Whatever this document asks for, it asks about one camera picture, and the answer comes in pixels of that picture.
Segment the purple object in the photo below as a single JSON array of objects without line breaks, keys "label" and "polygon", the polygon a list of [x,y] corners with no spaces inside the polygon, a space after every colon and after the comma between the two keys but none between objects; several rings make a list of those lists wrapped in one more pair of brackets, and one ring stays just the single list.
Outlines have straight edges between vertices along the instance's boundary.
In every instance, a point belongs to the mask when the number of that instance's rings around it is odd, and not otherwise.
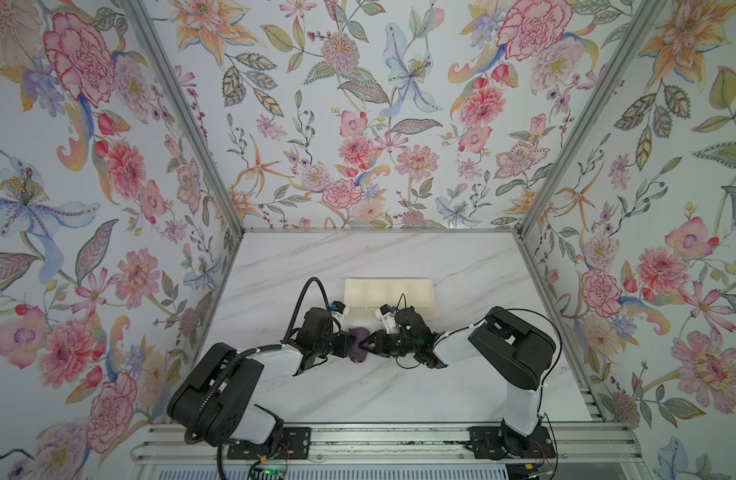
[{"label": "purple object", "polygon": [[349,333],[354,335],[355,342],[349,348],[349,359],[354,363],[363,363],[368,358],[368,353],[358,347],[357,345],[370,336],[370,332],[366,328],[358,326],[354,329],[349,329]]}]

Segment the table surface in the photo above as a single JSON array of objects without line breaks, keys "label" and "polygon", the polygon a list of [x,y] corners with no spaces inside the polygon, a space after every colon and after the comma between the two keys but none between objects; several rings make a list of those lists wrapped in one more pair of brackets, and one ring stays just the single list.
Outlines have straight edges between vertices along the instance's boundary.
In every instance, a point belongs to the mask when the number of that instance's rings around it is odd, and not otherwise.
[{"label": "table surface", "polygon": [[[251,233],[243,238],[203,351],[216,342],[245,350],[280,341],[311,276],[323,282],[330,301],[343,298],[347,278],[430,278],[437,308],[424,320],[436,332],[476,322],[492,306],[545,314],[510,234]],[[296,325],[322,302],[313,284]],[[546,320],[521,317],[557,341]],[[345,323],[352,326],[349,316]],[[371,331],[379,328],[375,320]],[[411,358],[400,362],[415,364]],[[258,385],[251,402],[288,422],[486,422],[503,417],[506,387],[482,357],[441,370],[403,370],[376,356],[360,364],[331,358],[300,376]],[[546,381],[542,405],[553,422],[591,420],[565,354]]]}]

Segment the floral wallpaper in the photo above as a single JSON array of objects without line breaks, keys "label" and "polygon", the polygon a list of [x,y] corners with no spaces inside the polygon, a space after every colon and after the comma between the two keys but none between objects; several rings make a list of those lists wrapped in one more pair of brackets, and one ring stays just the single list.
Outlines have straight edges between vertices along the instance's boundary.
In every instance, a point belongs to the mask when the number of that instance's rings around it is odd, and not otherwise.
[{"label": "floral wallpaper", "polygon": [[123,478],[189,371],[238,240],[171,111],[116,2],[0,0],[2,479]]},{"label": "floral wallpaper", "polygon": [[148,2],[250,229],[527,211],[639,2]]},{"label": "floral wallpaper", "polygon": [[527,239],[656,478],[736,478],[736,0],[672,0]]}]

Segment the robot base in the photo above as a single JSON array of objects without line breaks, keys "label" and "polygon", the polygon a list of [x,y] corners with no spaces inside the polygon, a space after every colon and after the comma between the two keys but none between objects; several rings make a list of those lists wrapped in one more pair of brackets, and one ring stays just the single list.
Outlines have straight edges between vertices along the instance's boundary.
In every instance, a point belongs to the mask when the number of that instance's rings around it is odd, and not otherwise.
[{"label": "robot base", "polygon": [[557,456],[549,431],[538,426],[529,437],[523,437],[504,422],[500,426],[469,427],[469,450],[475,458],[501,460],[512,458],[554,458]]},{"label": "robot base", "polygon": [[[288,460],[306,460],[309,458],[309,440],[312,429],[307,427],[284,427],[279,439],[280,446],[288,446]],[[264,452],[262,446],[255,443],[240,442],[227,449],[227,460],[258,460],[262,456],[271,456],[274,452]]]}]

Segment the metal corner post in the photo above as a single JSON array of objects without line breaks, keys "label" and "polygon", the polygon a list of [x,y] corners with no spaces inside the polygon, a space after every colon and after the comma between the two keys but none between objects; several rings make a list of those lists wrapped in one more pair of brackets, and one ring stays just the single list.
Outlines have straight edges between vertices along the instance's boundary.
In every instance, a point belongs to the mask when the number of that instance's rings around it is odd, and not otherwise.
[{"label": "metal corner post", "polygon": [[640,8],[635,12],[629,28],[624,33],[616,52],[608,63],[611,67],[603,75],[598,87],[594,89],[592,97],[587,102],[582,114],[578,116],[575,128],[571,132],[568,142],[560,151],[555,165],[549,171],[546,182],[541,186],[531,207],[517,227],[520,236],[525,239],[527,233],[536,225],[539,217],[544,213],[553,192],[557,189],[565,170],[573,163],[579,149],[581,148],[587,133],[594,126],[605,104],[613,96],[624,72],[637,54],[638,46],[644,38],[644,34],[651,28],[661,8],[666,5],[667,0],[642,0]]},{"label": "metal corner post", "polygon": [[162,82],[165,95],[175,110],[174,117],[182,125],[184,136],[187,137],[187,141],[189,141],[192,149],[194,149],[197,161],[203,167],[206,182],[213,189],[223,216],[227,219],[227,224],[235,236],[241,240],[244,233],[242,222],[232,205],[227,189],[221,181],[216,163],[213,161],[210,150],[208,149],[208,143],[200,133],[197,120],[192,116],[189,102],[183,94],[170,60],[165,53],[165,49],[162,47],[149,12],[143,5],[142,0],[120,0],[120,3],[128,14],[128,22],[132,24],[144,53],[146,53],[146,56],[152,62],[152,70]]}]

